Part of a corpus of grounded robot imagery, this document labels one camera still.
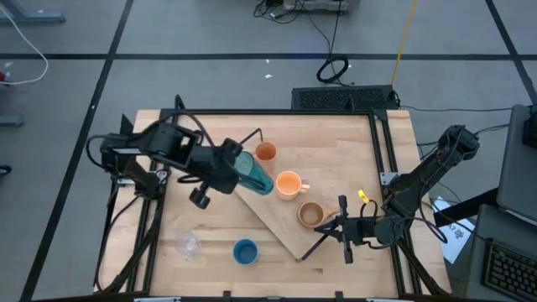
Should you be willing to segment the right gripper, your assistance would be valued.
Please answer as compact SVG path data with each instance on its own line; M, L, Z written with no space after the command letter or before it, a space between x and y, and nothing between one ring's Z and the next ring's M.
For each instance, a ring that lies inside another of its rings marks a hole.
M350 244L355 246L368 245L371 249L380 250L392 247L397 242L397 231L395 230L396 216L378 216L378 203L369 200L360 208L359 217L350 217L347 212L347 197L338 196L340 213L337 218L317 226L315 232L326 232L327 236L334 237L338 242L343 243L343 254L345 263L353 263L353 254ZM375 208L373 216L364 216L365 207L373 203Z

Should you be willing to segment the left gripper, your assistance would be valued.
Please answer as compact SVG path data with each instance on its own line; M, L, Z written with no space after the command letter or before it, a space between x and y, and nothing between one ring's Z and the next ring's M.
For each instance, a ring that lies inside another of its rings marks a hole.
M199 208L206 209L211 199L206 195L209 188L230 195L238 184L235 159L242 146L226 138L220 146L198 146L193 149L189 162L189 174L201 181L199 188L190 193L190 200ZM244 179L239 184L250 190L267 190L270 185L263 180Z

